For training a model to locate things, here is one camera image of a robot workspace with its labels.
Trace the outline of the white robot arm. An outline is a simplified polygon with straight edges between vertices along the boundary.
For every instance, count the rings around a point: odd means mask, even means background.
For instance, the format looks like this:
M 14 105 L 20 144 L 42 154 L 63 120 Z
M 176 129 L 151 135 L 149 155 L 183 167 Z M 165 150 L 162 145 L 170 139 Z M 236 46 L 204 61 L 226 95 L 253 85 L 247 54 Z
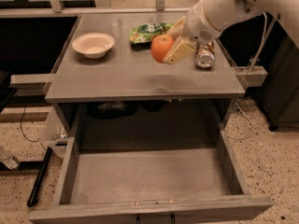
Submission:
M 169 30 L 176 42 L 164 62 L 177 63 L 207 44 L 228 27 L 269 13 L 299 47 L 299 0 L 199 0 Z

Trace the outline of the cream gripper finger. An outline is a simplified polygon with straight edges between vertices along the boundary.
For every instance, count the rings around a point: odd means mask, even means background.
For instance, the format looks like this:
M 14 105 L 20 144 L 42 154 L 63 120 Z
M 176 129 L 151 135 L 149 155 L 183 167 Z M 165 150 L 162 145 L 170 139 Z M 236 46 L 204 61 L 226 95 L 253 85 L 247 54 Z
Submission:
M 196 43 L 188 37 L 179 36 L 172 48 L 166 53 L 163 62 L 175 64 L 195 53 Z
M 179 36 L 184 35 L 184 24 L 186 17 L 182 16 L 166 33 L 177 39 Z

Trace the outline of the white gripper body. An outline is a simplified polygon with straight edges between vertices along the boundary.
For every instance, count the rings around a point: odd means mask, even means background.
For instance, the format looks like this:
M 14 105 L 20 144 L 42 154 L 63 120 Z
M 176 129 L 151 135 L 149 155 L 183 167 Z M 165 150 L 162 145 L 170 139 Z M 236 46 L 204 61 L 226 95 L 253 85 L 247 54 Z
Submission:
M 206 17 L 204 0 L 199 0 L 189 10 L 183 25 L 183 34 L 200 44 L 208 44 L 221 35 L 221 31 L 211 25 Z

